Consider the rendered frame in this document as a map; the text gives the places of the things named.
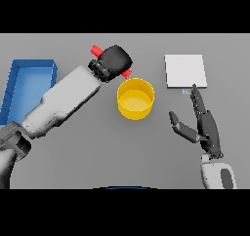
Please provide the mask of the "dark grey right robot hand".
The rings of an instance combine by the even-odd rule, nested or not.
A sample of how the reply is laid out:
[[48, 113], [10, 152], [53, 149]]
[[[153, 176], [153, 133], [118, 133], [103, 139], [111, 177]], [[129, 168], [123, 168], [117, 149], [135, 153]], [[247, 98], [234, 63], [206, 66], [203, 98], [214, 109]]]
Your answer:
[[170, 111], [169, 117], [173, 131], [192, 143], [200, 143], [201, 148], [208, 154], [209, 159], [224, 157], [221, 149], [219, 130], [212, 113], [205, 108], [201, 93], [196, 85], [192, 85], [190, 98], [197, 121], [197, 129], [181, 122], [175, 112]]

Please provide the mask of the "yellow bowl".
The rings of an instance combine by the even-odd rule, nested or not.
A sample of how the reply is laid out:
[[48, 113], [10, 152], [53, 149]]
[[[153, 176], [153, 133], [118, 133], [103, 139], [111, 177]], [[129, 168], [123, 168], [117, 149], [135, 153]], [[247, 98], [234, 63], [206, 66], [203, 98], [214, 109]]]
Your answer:
[[117, 89], [117, 109], [127, 119], [145, 119], [154, 105], [154, 89], [142, 78], [124, 81]]

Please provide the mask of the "pale square measuring scale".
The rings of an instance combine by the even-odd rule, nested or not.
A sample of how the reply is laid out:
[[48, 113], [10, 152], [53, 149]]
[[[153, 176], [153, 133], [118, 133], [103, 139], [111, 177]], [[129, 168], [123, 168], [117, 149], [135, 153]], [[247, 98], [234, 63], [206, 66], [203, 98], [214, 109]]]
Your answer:
[[168, 89], [207, 88], [202, 55], [165, 55], [164, 61]]

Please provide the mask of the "blue tray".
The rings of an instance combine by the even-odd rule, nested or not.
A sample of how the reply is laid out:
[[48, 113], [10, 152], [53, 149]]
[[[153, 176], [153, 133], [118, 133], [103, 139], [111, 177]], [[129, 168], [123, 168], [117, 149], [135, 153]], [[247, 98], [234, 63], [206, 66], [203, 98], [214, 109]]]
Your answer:
[[5, 93], [0, 105], [0, 128], [16, 121], [19, 124], [43, 94], [57, 81], [53, 59], [13, 59]]

